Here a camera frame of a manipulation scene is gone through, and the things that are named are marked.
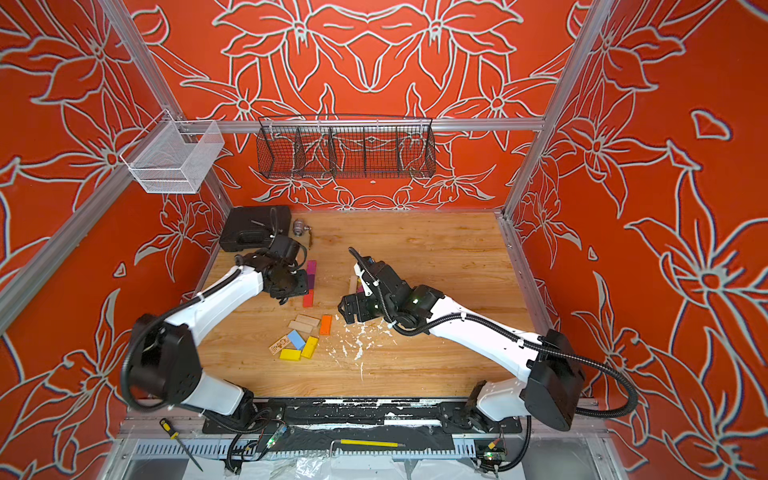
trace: small tool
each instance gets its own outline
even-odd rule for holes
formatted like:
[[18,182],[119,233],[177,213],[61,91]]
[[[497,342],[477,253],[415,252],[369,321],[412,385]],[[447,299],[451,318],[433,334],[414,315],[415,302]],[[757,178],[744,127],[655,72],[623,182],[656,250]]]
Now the small tool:
[[312,227],[304,223],[304,220],[296,219],[293,221],[293,234],[297,237],[304,235],[304,232],[310,233],[310,244],[307,248],[312,248]]
[[349,440],[349,439],[333,440],[331,442],[331,446],[328,448],[329,457],[333,456],[333,445],[337,442],[342,445],[366,445],[371,447],[390,447],[392,449],[396,449],[398,447],[404,446],[402,443],[396,443],[396,442],[374,442],[371,440]]
[[181,445],[181,448],[184,449],[184,453],[186,453],[187,456],[189,456],[190,460],[192,462],[194,462],[194,464],[197,465],[197,467],[202,472],[203,471],[203,467],[201,467],[200,464],[197,463],[197,460],[194,459],[194,457],[192,456],[192,453],[190,452],[190,449],[188,449],[187,446],[179,438],[179,432],[174,430],[174,427],[170,424],[170,422],[168,422],[168,419],[161,419],[160,420],[160,426],[163,427],[163,430],[168,432],[168,435],[170,435],[170,437],[173,440],[176,440],[177,442],[179,442],[179,445]]

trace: orange wall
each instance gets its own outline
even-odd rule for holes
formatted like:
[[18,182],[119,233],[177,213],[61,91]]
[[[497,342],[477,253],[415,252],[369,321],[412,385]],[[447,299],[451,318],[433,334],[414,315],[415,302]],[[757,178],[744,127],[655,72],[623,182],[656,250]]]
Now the orange wall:
[[[118,167],[159,107],[97,2],[0,5],[0,288]],[[132,184],[0,340],[0,478],[95,478],[128,330],[194,290],[223,218]]]
[[632,478],[768,475],[761,5],[618,2],[516,211]]
[[125,417],[131,328],[189,298],[222,226],[205,186],[134,182],[115,202],[2,336],[0,478],[96,478]]
[[95,5],[0,5],[0,289],[160,111]]
[[[126,5],[188,118],[253,121],[275,114],[541,115],[589,2]],[[232,155],[216,172],[235,205],[496,208],[532,139],[531,132],[438,136],[437,177],[372,184],[266,180],[254,170],[253,136],[230,135]]]

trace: wooden tabletop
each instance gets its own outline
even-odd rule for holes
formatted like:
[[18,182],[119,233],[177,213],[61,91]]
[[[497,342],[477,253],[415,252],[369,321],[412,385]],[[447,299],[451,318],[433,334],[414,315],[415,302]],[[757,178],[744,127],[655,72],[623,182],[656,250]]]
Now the wooden tabletop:
[[[347,326],[336,310],[355,263],[347,248],[355,247],[387,262],[411,286],[433,286],[477,313],[533,330],[493,213],[312,212],[295,218],[312,227],[314,306],[303,308],[302,297],[280,306],[266,294],[246,301],[200,345],[209,375],[257,397],[466,396],[479,380],[511,376],[450,340],[400,336],[379,319]],[[298,240],[307,244],[309,238]],[[234,265],[234,255],[219,252],[206,286]],[[312,359],[280,360],[269,346],[290,331],[299,313],[333,315],[331,335],[319,336]]]

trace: black toolbox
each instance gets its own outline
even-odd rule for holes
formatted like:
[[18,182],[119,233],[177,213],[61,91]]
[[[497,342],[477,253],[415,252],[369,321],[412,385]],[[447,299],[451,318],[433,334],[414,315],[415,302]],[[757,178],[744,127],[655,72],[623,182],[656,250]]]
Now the black toolbox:
[[273,234],[270,210],[277,213],[277,233],[290,232],[290,208],[287,205],[268,207],[236,207],[227,217],[219,244],[225,252],[240,252],[248,248],[268,247]]

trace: metal grate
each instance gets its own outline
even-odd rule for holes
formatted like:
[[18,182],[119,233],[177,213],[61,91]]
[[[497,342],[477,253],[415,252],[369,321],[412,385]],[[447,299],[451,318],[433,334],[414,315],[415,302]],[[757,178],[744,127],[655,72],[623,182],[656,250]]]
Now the metal grate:
[[[190,449],[192,455],[199,455],[206,458],[218,458],[224,459],[227,456],[227,448],[230,445],[231,439],[183,439],[184,444]],[[473,442],[472,440],[462,440],[459,444]],[[242,448],[246,445],[247,440],[240,440],[237,443],[237,448]],[[348,455],[378,455],[378,456],[391,456],[395,460],[404,459],[421,459],[421,458],[433,458],[433,459],[457,459],[471,457],[474,453],[470,453],[467,447],[459,447],[456,444],[455,450],[375,450],[375,451],[343,451],[341,449],[334,451],[334,456],[348,456]],[[245,458],[249,459],[253,455],[253,452],[246,450]],[[268,452],[264,458],[267,460],[279,460],[283,458],[297,458],[307,456],[324,456],[328,455],[328,450],[290,450],[285,452]],[[187,458],[187,454],[179,446],[175,440],[171,439],[141,439],[134,450],[132,457],[134,460],[149,460],[153,458]]]
[[430,178],[435,174],[432,120],[395,125],[276,126],[260,119],[259,172],[267,178]]

